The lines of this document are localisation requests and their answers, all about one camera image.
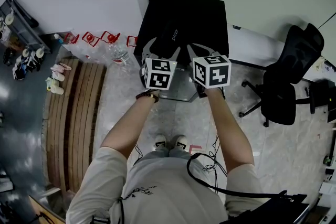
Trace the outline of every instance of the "wooden pallet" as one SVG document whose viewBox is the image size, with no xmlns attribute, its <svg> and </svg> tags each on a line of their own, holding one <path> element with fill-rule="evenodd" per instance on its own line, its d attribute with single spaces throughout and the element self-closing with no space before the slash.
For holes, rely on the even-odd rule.
<svg viewBox="0 0 336 224">
<path fill-rule="evenodd" d="M 60 83 L 63 95 L 47 95 L 47 166 L 49 181 L 62 191 L 77 192 L 92 160 L 93 138 L 106 69 L 103 65 L 61 62 L 72 67 Z"/>
<path fill-rule="evenodd" d="M 76 193 L 91 162 L 96 106 L 99 103 L 101 84 L 105 76 L 103 65 L 84 64 L 81 71 L 82 85 L 78 83 L 75 98 L 79 96 L 77 107 L 73 106 L 69 133 L 69 188 Z"/>
</svg>

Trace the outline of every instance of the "marble floor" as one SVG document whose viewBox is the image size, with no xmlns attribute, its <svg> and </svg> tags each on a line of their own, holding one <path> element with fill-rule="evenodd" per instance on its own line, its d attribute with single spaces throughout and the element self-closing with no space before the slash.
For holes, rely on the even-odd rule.
<svg viewBox="0 0 336 224">
<path fill-rule="evenodd" d="M 93 153 L 133 104 L 135 96 L 144 90 L 137 70 L 132 63 L 109 67 L 100 99 Z M 307 194 L 306 202 L 313 203 L 322 183 L 325 169 L 322 161 L 329 151 L 332 137 L 332 124 L 327 123 L 326 108 L 317 108 L 311 115 L 309 105 L 298 105 L 296 120 L 291 126 L 270 122 L 270 126 L 265 128 L 265 118 L 260 109 L 239 118 L 239 111 L 246 111 L 258 101 L 254 92 L 248 87 L 243 88 L 241 82 L 247 79 L 252 84 L 261 84 L 262 75 L 260 69 L 233 64 L 231 84 L 225 88 L 227 103 L 251 143 L 264 191 L 278 193 L 286 189 L 289 194 Z M 295 85 L 297 99 L 306 97 L 304 88 L 307 85 L 305 81 Z M 192 103 L 160 99 L 138 141 L 143 154 L 153 150 L 157 134 L 164 134 L 167 139 L 184 134 L 189 144 L 196 146 L 188 148 L 192 153 L 212 151 L 217 133 L 207 98 L 197 98 Z M 134 150 L 128 160 L 129 168 L 137 158 L 138 153 Z M 217 158 L 224 165 L 220 150 Z M 207 158 L 199 160 L 204 165 L 211 163 Z M 218 185 L 225 188 L 226 177 L 220 171 L 218 174 Z M 209 177 L 214 184 L 214 173 L 209 173 Z"/>
</svg>

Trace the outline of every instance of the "white sneaker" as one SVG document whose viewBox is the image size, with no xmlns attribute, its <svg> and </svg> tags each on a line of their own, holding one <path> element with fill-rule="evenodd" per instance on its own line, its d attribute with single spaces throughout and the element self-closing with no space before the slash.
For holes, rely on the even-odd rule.
<svg viewBox="0 0 336 224">
<path fill-rule="evenodd" d="M 166 147 L 167 146 L 167 139 L 163 134 L 158 134 L 155 138 L 155 148 L 158 147 Z"/>
<path fill-rule="evenodd" d="M 179 146 L 181 149 L 185 150 L 188 144 L 187 137 L 185 135 L 179 135 L 176 139 L 175 147 Z"/>
</svg>

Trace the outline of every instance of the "desk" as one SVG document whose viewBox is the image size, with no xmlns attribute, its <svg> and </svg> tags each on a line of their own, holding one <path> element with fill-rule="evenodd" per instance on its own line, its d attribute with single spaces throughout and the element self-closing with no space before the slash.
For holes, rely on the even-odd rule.
<svg viewBox="0 0 336 224">
<path fill-rule="evenodd" d="M 227 25 L 227 34 L 230 60 L 262 68 L 275 63 L 279 59 L 285 45 L 281 41 L 247 29 L 234 29 L 229 24 Z M 327 65 L 324 65 L 320 70 L 317 70 L 313 65 L 303 78 L 309 81 L 328 79 L 336 83 L 336 72 L 331 68 L 327 70 Z"/>
</svg>

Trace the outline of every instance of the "person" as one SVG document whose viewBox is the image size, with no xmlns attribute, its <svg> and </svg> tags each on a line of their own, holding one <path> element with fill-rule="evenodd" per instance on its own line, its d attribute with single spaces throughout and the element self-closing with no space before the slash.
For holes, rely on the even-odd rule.
<svg viewBox="0 0 336 224">
<path fill-rule="evenodd" d="M 226 188 L 262 193 L 251 145 L 233 117 L 219 88 L 205 90 L 227 169 Z M 163 135 L 156 150 L 145 155 L 127 175 L 127 159 L 140 136 L 155 98 L 137 99 L 108 133 L 73 198 L 66 223 L 90 223 L 92 216 L 108 212 L 111 223 L 220 223 L 254 210 L 265 200 L 226 195 L 225 205 L 210 188 L 187 173 L 187 139 L 179 136 L 169 151 Z M 207 181 L 207 172 L 195 159 L 192 174 Z"/>
</svg>

